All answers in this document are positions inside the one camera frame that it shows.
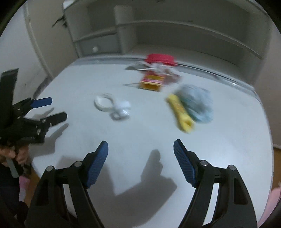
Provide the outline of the person left hand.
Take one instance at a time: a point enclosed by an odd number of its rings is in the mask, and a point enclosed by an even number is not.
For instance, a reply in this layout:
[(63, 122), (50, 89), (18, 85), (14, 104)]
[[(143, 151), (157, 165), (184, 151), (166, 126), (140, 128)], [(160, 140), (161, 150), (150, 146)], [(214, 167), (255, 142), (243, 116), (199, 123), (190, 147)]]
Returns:
[(17, 151), (9, 147), (1, 147), (1, 164), (8, 167), (7, 159), (15, 159), (20, 165), (25, 164), (29, 157), (29, 145), (19, 147)]

